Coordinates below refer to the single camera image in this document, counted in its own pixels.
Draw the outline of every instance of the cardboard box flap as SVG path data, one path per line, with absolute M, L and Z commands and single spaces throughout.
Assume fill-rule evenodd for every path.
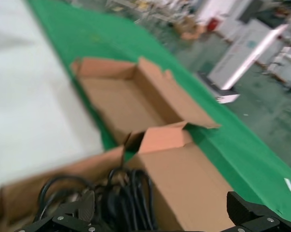
M 193 140 L 182 126 L 152 127 L 145 133 L 133 133 L 126 142 L 126 148 L 139 154 L 183 147 Z
M 76 60 L 71 68 L 79 78 L 112 77 L 127 79 L 132 76 L 136 64 L 128 61 L 85 57 Z
M 205 127 L 217 128 L 219 125 L 175 82 L 172 73 L 162 73 L 150 61 L 140 58 L 138 68 L 147 76 L 160 95 L 182 118 L 183 121 Z
M 155 212 L 164 230 L 174 228 L 163 212 L 173 212 L 172 223 L 184 231 L 217 232 L 234 226 L 226 211 L 227 192 L 232 188 L 194 143 L 137 154 L 127 165 L 142 166 L 151 176 Z M 166 204 L 157 203 L 160 198 Z
M 3 186 L 0 190 L 0 209 L 8 222 L 21 219 L 37 210 L 37 199 L 43 185 L 52 177 L 72 174 L 93 182 L 105 177 L 109 171 L 122 164 L 124 147 L 112 149 L 63 168 L 43 173 L 19 182 Z M 71 180 L 59 181 L 48 191 L 48 195 L 61 188 L 80 187 Z

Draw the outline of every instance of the cardboard box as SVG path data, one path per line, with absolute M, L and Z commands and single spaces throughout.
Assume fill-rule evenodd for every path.
M 219 232 L 234 226 L 226 211 L 232 188 L 183 126 L 148 129 L 127 165 L 151 176 L 163 230 Z
M 184 40 L 196 40 L 201 34 L 206 32 L 206 27 L 197 24 L 193 18 L 184 17 L 181 21 L 174 23 L 175 31 Z
M 63 168 L 3 186 L 0 189 L 0 232 L 8 231 L 8 225 L 12 225 L 13 228 L 21 225 L 20 220 L 37 212 L 39 192 L 50 178 L 57 175 L 73 174 L 96 182 L 106 177 L 111 169 L 122 164 L 123 153 L 124 148 L 118 147 Z M 71 187 L 71 184 L 71 181 L 57 182 L 52 185 L 50 193 L 49 191 L 48 193 L 51 194 L 60 188 Z
M 170 71 L 141 58 L 138 64 L 83 58 L 72 65 L 93 107 L 118 144 L 149 127 L 191 123 L 218 125 L 179 87 Z
M 218 232 L 233 226 L 226 211 L 227 192 L 232 189 L 192 142 L 184 125 L 150 128 L 141 141 L 130 137 L 129 144 L 138 146 L 139 151 L 126 165 L 141 168 L 151 177 L 155 214 L 162 230 Z M 124 148 L 118 147 L 3 187 L 0 232 L 14 231 L 32 221 L 28 216 L 36 213 L 39 191 L 49 178 L 76 174 L 97 182 L 121 165 L 123 153 Z M 72 187 L 72 182 L 58 182 L 49 194 L 68 185 Z

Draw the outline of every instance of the white machine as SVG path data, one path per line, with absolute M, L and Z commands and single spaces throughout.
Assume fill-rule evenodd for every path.
M 235 83 L 287 27 L 284 20 L 272 18 L 269 11 L 251 19 L 239 38 L 211 73 L 199 72 L 199 79 L 220 103 L 233 102 L 239 94 Z

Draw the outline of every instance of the white sheet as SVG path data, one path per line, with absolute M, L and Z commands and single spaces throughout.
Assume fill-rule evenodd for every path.
M 0 0 L 0 185 L 102 151 L 100 133 L 22 0 Z

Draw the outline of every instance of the factory floor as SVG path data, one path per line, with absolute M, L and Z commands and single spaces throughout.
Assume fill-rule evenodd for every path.
M 101 0 L 74 0 L 75 6 L 116 14 L 136 21 L 138 13 L 117 3 L 105 7 Z M 210 72 L 229 44 L 215 33 L 195 42 L 183 41 L 167 24 L 149 20 L 138 22 L 153 34 L 192 73 Z M 275 79 L 253 65 L 237 82 L 240 97 L 226 104 L 244 124 L 291 167 L 291 94 Z

